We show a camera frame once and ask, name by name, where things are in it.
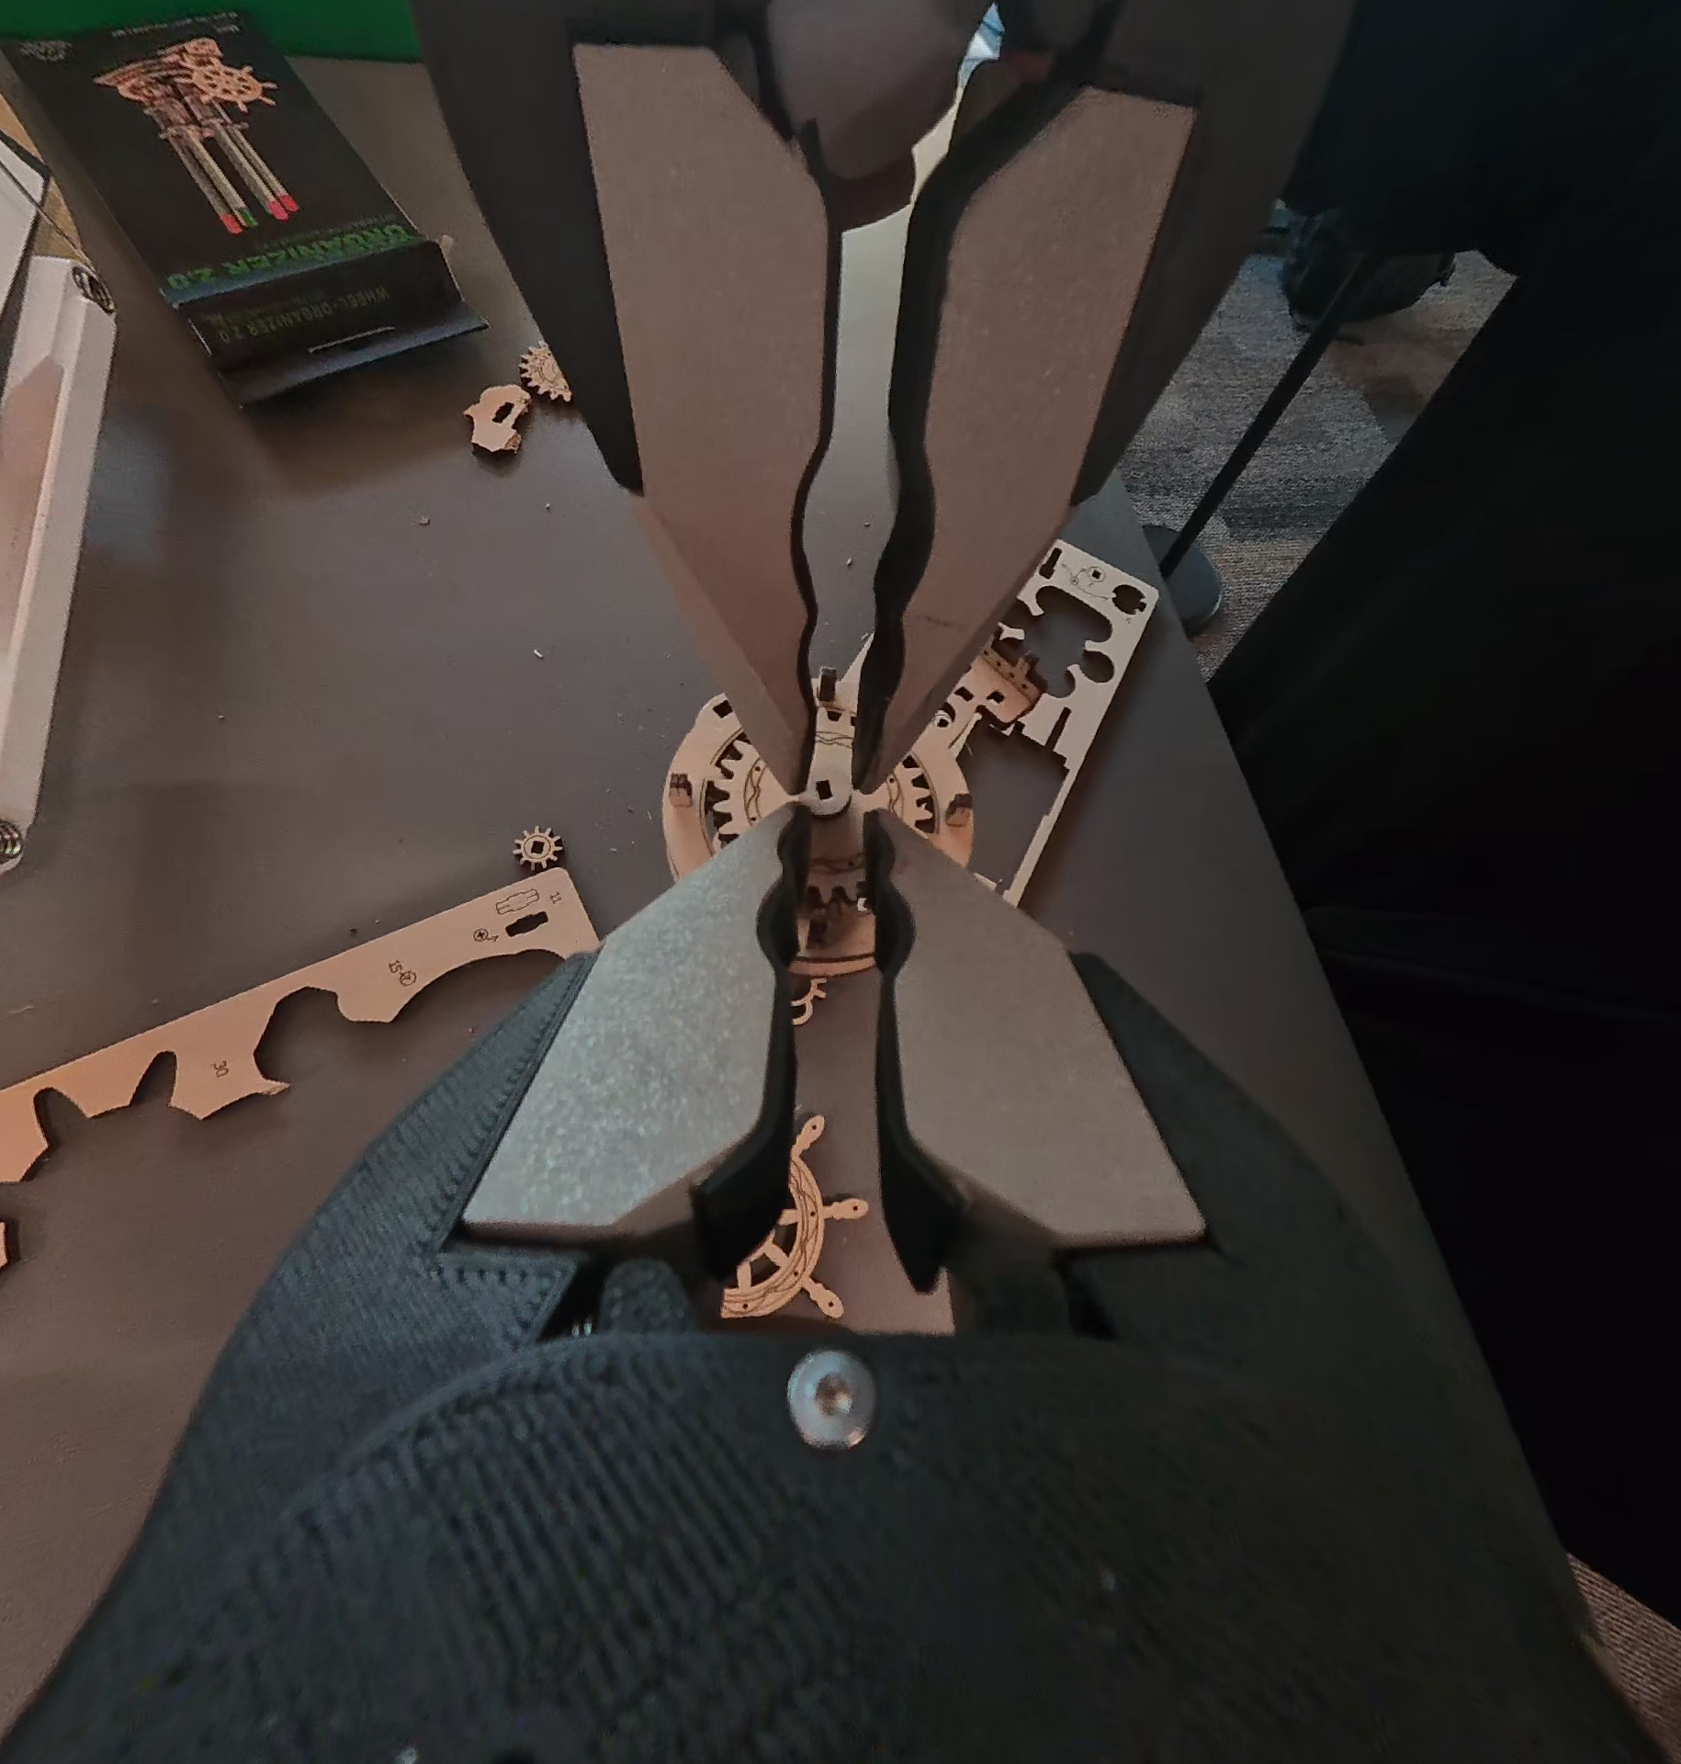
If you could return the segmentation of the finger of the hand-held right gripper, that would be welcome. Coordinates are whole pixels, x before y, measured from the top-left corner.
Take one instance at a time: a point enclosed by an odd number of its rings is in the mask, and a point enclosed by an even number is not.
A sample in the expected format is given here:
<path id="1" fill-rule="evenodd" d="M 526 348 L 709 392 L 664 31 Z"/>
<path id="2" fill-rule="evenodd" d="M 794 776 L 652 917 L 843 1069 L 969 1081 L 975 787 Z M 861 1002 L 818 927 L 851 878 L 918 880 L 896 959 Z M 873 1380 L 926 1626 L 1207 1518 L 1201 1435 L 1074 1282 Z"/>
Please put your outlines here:
<path id="1" fill-rule="evenodd" d="M 1085 86 L 967 195 L 892 370 L 908 463 L 853 783 L 910 750 L 1070 516 L 1198 108 Z"/>
<path id="2" fill-rule="evenodd" d="M 802 512 L 829 441 L 829 218 L 705 47 L 574 53 L 640 455 L 639 514 L 768 770 L 808 778 Z"/>

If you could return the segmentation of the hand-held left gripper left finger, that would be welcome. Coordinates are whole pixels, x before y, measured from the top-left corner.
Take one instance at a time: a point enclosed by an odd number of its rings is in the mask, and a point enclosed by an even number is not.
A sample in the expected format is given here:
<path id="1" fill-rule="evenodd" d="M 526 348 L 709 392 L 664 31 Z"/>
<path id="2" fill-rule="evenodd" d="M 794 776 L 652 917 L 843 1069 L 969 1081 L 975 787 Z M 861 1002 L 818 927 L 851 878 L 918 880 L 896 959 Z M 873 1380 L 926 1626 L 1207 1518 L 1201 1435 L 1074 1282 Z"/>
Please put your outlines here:
<path id="1" fill-rule="evenodd" d="M 802 886 L 804 809 L 784 805 L 605 939 L 471 1232 L 733 1278 L 788 1197 Z"/>

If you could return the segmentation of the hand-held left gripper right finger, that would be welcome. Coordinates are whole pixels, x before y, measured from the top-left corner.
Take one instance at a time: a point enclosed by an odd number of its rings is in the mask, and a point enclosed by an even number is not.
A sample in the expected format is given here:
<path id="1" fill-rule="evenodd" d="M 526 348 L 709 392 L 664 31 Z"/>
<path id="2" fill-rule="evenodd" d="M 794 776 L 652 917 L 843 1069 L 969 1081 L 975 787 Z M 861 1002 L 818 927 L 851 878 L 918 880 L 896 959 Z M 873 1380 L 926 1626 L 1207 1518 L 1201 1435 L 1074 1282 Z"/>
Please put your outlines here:
<path id="1" fill-rule="evenodd" d="M 1190 1244 L 1205 1217 L 1070 951 L 887 811 L 867 817 L 883 976 L 883 1220 L 918 1291 L 969 1242 Z"/>

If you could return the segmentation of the round wooden gear model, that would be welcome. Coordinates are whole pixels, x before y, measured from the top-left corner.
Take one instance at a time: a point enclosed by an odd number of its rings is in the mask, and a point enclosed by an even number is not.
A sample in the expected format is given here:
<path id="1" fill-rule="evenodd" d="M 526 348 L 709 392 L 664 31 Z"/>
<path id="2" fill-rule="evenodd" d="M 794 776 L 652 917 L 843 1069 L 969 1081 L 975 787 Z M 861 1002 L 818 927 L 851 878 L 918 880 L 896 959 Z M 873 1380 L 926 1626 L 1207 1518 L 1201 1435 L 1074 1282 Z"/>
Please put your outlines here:
<path id="1" fill-rule="evenodd" d="M 969 866 L 977 817 L 963 748 L 993 689 L 973 669 L 953 689 L 914 748 L 873 789 L 853 789 L 857 675 L 822 673 L 816 685 L 816 748 L 806 801 L 814 842 L 800 902 L 794 972 L 833 980 L 873 967 L 877 921 L 869 898 L 867 815 L 902 819 L 955 862 Z M 662 827 L 672 872 L 684 876 L 772 817 L 788 789 L 768 770 L 725 697 L 709 701 L 670 766 Z"/>

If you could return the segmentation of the green plastic bin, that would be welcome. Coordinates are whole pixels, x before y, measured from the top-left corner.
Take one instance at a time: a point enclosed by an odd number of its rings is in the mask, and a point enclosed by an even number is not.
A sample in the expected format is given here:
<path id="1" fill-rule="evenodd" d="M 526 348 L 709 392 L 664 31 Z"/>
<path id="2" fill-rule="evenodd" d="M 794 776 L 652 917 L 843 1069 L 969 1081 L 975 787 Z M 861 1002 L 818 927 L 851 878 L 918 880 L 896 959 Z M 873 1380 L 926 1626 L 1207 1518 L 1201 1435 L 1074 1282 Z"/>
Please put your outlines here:
<path id="1" fill-rule="evenodd" d="M 286 55 L 422 59 L 410 2 L 245 2 L 241 8 Z"/>

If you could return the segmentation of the rectangular wooden cut-out sheet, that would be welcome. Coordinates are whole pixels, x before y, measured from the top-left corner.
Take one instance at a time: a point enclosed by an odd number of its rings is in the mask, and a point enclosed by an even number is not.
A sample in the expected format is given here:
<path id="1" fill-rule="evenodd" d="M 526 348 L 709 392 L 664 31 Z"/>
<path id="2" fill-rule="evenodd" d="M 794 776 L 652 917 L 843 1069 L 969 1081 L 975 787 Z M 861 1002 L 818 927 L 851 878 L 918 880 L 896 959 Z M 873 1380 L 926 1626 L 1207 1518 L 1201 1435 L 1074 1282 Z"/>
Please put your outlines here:
<path id="1" fill-rule="evenodd" d="M 971 703 L 969 687 L 961 687 L 965 675 L 936 718 L 936 730 L 946 738 L 953 758 L 963 756 L 967 740 L 979 726 L 993 724 L 1007 738 L 1024 742 L 1056 760 L 1064 770 L 1050 805 L 1020 858 L 1018 870 L 999 888 L 1014 905 L 1022 902 L 1028 884 L 1034 880 L 1093 744 L 1117 701 L 1119 687 L 1131 673 L 1158 602 L 1158 590 L 1138 575 L 1119 569 L 1066 539 L 1056 541 L 1014 600 L 1011 618 L 1003 620 L 989 646 L 1009 653 L 1028 653 L 1042 675 L 1038 657 L 1030 648 L 1030 636 L 1050 612 L 1072 606 L 1075 612 L 1091 614 L 1101 630 L 1083 642 L 1077 657 L 1060 675 L 1060 685 L 1046 685 L 1048 691 L 1042 701 L 1018 722 L 1003 726 L 991 716 L 981 716 Z"/>

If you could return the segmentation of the wooden ship wheel part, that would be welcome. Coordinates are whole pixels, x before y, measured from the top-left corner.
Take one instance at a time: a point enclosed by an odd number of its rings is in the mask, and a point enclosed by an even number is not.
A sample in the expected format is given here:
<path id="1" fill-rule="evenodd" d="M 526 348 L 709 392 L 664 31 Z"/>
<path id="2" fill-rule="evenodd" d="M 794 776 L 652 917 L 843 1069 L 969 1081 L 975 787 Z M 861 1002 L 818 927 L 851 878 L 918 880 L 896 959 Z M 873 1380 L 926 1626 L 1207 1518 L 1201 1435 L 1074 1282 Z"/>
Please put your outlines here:
<path id="1" fill-rule="evenodd" d="M 831 1199 L 822 1189 L 812 1150 L 825 1132 L 824 1114 L 802 1118 L 792 1142 L 784 1209 L 723 1289 L 723 1321 L 764 1321 L 798 1305 L 829 1323 L 847 1319 L 845 1299 L 822 1278 L 822 1262 L 829 1226 L 867 1219 L 871 1203 L 853 1195 Z"/>

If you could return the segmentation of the long wooden scrap strip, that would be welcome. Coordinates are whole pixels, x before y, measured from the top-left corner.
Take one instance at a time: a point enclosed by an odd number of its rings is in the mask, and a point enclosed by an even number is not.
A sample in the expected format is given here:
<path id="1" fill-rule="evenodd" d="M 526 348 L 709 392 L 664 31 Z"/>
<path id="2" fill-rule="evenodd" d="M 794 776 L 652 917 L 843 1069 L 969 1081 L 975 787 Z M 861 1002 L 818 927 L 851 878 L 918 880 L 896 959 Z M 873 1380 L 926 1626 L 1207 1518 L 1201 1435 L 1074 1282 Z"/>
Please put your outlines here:
<path id="1" fill-rule="evenodd" d="M 564 866 L 540 870 L 385 937 L 152 1026 L 137 1035 L 0 1089 L 0 1183 L 26 1179 L 50 1150 L 38 1098 L 64 1094 L 87 1118 L 133 1104 L 160 1059 L 172 1057 L 170 1106 L 209 1118 L 288 1085 L 265 1073 L 259 1047 L 282 1002 L 320 992 L 349 1024 L 390 1024 L 438 980 L 475 963 L 522 953 L 572 959 L 599 947 L 579 888 Z"/>

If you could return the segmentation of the black kit box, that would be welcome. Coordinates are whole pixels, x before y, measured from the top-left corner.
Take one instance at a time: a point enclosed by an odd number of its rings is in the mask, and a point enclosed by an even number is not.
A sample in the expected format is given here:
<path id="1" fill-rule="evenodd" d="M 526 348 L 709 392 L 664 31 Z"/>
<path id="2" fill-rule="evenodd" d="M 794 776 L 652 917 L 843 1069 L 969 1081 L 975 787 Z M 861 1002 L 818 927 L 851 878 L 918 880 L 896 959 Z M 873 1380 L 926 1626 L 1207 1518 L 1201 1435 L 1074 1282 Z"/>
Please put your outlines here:
<path id="1" fill-rule="evenodd" d="M 237 403 L 487 327 L 245 14 L 0 47 Z"/>

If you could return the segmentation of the black pole stand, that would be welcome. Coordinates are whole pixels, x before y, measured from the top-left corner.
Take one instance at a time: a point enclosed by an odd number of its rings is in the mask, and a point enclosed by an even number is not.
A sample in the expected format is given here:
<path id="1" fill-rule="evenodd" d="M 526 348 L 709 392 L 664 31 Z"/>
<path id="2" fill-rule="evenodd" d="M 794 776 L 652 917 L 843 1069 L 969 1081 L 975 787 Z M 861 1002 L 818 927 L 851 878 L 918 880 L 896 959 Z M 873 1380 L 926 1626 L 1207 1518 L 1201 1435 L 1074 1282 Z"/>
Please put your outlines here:
<path id="1" fill-rule="evenodd" d="M 1174 610 L 1180 614 L 1188 636 L 1205 632 L 1227 604 L 1225 579 L 1201 549 L 1201 537 L 1209 520 L 1221 510 L 1235 484 L 1249 470 L 1255 455 L 1266 443 L 1282 415 L 1294 405 L 1310 376 L 1337 340 L 1345 321 L 1355 315 L 1355 307 L 1379 270 L 1379 252 L 1359 252 L 1351 262 L 1343 283 L 1337 287 L 1337 293 L 1325 301 L 1308 338 L 1296 350 L 1292 364 L 1288 364 L 1280 380 L 1270 388 L 1264 403 L 1257 409 L 1239 443 L 1190 510 L 1184 526 L 1176 531 L 1172 527 L 1166 529 L 1170 533 L 1170 543 L 1160 557 L 1160 571 L 1170 590 Z"/>

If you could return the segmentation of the dark bag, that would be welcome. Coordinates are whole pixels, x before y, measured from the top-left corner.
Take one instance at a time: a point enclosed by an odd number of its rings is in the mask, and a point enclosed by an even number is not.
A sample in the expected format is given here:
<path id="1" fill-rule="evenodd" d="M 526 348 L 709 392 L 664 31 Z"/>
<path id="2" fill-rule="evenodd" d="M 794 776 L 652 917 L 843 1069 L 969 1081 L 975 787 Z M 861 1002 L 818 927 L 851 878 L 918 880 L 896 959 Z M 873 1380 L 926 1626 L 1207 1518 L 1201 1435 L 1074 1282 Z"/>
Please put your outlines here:
<path id="1" fill-rule="evenodd" d="M 1290 209 L 1280 287 L 1296 327 L 1396 315 L 1453 274 L 1446 220 L 1412 209 Z"/>

